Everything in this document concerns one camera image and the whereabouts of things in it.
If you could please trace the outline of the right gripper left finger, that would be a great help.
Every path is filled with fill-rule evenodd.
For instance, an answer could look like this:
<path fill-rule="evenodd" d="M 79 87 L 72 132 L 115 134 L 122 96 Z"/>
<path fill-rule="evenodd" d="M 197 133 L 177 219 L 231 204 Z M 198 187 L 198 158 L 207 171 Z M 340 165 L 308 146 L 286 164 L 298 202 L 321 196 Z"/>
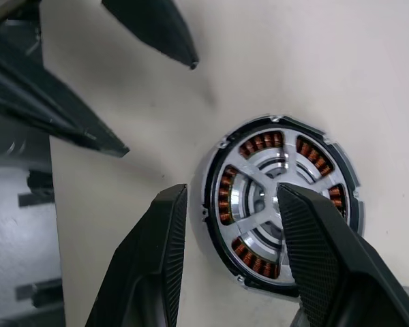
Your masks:
<path fill-rule="evenodd" d="M 87 326 L 176 326 L 187 185 L 159 192 L 115 250 Z"/>

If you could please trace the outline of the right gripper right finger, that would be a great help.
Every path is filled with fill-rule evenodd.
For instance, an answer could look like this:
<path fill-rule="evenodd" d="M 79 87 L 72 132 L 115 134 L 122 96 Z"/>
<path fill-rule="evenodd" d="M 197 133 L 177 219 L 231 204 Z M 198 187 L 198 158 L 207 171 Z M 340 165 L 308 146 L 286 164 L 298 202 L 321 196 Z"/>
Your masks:
<path fill-rule="evenodd" d="M 409 326 L 409 295 L 332 202 L 277 187 L 292 276 L 311 326 Z"/>

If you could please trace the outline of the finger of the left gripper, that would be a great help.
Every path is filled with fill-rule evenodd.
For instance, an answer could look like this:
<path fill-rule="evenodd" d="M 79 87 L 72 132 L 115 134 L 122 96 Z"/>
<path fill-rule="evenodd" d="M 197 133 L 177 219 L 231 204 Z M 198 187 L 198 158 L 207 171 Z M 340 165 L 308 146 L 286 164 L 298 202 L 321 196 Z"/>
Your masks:
<path fill-rule="evenodd" d="M 129 152 L 66 84 L 7 42 L 0 42 L 0 115 L 86 149 Z"/>
<path fill-rule="evenodd" d="M 146 45 L 190 69 L 197 67 L 190 30 L 174 1 L 108 0 L 102 5 Z"/>

